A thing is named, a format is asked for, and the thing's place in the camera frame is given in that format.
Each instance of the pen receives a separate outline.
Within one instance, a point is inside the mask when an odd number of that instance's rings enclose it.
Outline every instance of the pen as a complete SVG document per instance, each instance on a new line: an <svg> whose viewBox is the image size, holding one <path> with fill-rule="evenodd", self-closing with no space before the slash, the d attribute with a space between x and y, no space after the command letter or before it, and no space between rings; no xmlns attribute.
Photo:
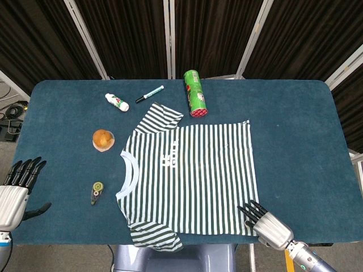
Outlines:
<svg viewBox="0 0 363 272"><path fill-rule="evenodd" d="M160 87L156 88L155 90L148 92L146 95L141 96L139 99L136 100L136 103L139 103L139 102L147 99L151 95L155 95L157 92L161 91L162 89L164 89L164 86L161 85Z"/></svg>

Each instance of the shirt sleeve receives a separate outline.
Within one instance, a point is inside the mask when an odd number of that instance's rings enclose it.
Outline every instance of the shirt sleeve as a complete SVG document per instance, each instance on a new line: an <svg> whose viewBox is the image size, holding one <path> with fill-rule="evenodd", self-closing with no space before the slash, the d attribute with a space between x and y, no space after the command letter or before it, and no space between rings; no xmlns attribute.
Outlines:
<svg viewBox="0 0 363 272"><path fill-rule="evenodd" d="M129 225L135 247L149 247L157 251L176 252L183 248L176 233L156 222L137 222Z"/></svg>
<svg viewBox="0 0 363 272"><path fill-rule="evenodd" d="M175 129L183 118L180 112L173 109L153 103L135 128L138 133L157 133L165 130Z"/></svg>

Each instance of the cable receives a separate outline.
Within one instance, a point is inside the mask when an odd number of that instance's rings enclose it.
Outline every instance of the cable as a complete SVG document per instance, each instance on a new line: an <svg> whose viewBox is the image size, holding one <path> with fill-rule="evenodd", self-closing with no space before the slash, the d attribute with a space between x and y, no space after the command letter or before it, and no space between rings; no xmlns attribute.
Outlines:
<svg viewBox="0 0 363 272"><path fill-rule="evenodd" d="M1 98L4 98L5 96L7 96L7 95L10 93L10 91L11 91L11 87L9 87L8 92L7 92L5 95L1 96L1 97L0 97L0 99L1 99Z"/></svg>
<svg viewBox="0 0 363 272"><path fill-rule="evenodd" d="M112 262L111 262L111 266L109 268L110 272L112 272L112 266L113 266L113 263L115 262L115 255L113 255L113 250L112 250L111 246L110 245L107 245L107 246L111 250L111 253L112 253Z"/></svg>
<svg viewBox="0 0 363 272"><path fill-rule="evenodd" d="M27 106L26 101L17 101L15 103L11 103L3 108L0 109L2 111L3 109L8 108L5 113L0 113L2 116L0 117L0 121L2 120L8 120L9 124L7 126L7 132L11 135L17 135L20 134L20 132L10 132L10 126L11 122L23 122L23 120L19 119L19 117L24 113L24 107Z"/></svg>
<svg viewBox="0 0 363 272"><path fill-rule="evenodd" d="M1 270L1 272L4 272L5 271L5 268L6 268L6 266L7 266L7 264L9 263L9 260L10 260L10 257L11 257L11 254L12 254L12 246L13 246L13 243L12 243L12 236L11 236L11 232L9 232L9 238L11 239L11 241L10 241L10 254L9 254L9 257L8 257L8 259L7 259L7 261L6 261L6 263L5 263L5 266L3 267L3 269Z"/></svg>
<svg viewBox="0 0 363 272"><path fill-rule="evenodd" d="M13 98L13 97L16 97L16 96L18 96L18 95L19 95L19 94L17 94L17 95L12 95L12 96L10 96L10 97L4 98L4 99L0 99L0 101L8 100L8 99Z"/></svg>

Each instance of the black curtain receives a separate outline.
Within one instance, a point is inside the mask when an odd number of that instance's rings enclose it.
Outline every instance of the black curtain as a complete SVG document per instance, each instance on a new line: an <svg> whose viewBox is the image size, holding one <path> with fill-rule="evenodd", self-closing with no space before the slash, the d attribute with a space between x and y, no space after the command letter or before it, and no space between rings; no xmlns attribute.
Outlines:
<svg viewBox="0 0 363 272"><path fill-rule="evenodd" d="M363 65L332 91L348 147L363 153Z"/></svg>
<svg viewBox="0 0 363 272"><path fill-rule="evenodd" d="M0 70L26 93L44 79L100 79L63 0L1 0L0 26Z"/></svg>
<svg viewBox="0 0 363 272"><path fill-rule="evenodd" d="M163 0L77 0L107 74L167 78Z"/></svg>
<svg viewBox="0 0 363 272"><path fill-rule="evenodd" d="M243 76L326 80L363 44L362 0L275 0Z"/></svg>
<svg viewBox="0 0 363 272"><path fill-rule="evenodd" d="M176 77L237 72L262 0L176 0Z"/></svg>

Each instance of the black marker cap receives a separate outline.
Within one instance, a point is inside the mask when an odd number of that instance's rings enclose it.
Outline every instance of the black marker cap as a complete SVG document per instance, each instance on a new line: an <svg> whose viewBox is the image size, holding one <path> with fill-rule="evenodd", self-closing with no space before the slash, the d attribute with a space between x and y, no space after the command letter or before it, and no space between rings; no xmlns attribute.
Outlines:
<svg viewBox="0 0 363 272"><path fill-rule="evenodd" d="M139 99L136 100L136 103L139 103L141 101L145 100L145 97L141 96Z"/></svg>

